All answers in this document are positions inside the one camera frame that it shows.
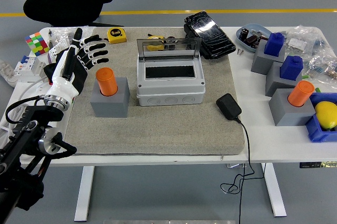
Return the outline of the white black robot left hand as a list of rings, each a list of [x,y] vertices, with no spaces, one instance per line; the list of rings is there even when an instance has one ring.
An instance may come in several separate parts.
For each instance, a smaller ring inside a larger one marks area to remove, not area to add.
[[[52,84],[44,96],[47,105],[70,105],[78,96],[87,78],[87,72],[95,65],[107,63],[104,58],[108,51],[98,35],[82,37],[83,30],[77,28],[68,48],[57,54],[56,62],[44,68]]]

